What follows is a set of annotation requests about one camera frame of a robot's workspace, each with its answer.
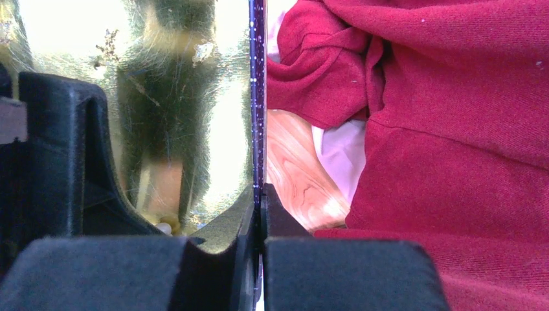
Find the red garment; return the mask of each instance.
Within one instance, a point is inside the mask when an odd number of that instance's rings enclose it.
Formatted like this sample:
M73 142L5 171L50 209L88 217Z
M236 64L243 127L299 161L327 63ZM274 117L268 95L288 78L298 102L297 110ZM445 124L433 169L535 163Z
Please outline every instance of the red garment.
M370 117L332 238L422 244L453 310L549 310L549 2L299 0L267 106Z

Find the scratched metal surface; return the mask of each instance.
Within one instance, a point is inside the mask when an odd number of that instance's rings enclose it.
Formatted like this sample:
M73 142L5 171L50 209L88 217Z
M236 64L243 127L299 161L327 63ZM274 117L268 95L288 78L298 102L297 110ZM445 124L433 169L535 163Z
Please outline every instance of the scratched metal surface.
M123 193L188 234L252 183L248 5L1 0L0 62L101 86Z

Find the purple strip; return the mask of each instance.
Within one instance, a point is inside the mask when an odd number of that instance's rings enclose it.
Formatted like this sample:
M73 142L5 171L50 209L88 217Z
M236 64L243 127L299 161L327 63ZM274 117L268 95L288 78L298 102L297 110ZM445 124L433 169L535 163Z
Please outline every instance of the purple strip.
M254 203L259 208L265 176L265 0L250 2L250 85Z

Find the reflective surface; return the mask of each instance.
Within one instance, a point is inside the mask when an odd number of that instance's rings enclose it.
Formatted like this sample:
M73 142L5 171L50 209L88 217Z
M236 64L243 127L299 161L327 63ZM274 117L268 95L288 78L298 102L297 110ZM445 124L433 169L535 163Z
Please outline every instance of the reflective surface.
M1 1L0 62L101 86L123 192L188 234L252 182L248 26L247 0Z

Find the wood grain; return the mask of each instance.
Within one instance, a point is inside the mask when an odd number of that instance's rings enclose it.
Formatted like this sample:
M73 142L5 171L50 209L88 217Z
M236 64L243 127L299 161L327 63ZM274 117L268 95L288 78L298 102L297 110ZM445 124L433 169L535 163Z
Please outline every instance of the wood grain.
M350 204L320 164L305 120L282 110L267 112L266 169L267 182L306 229L344 224Z

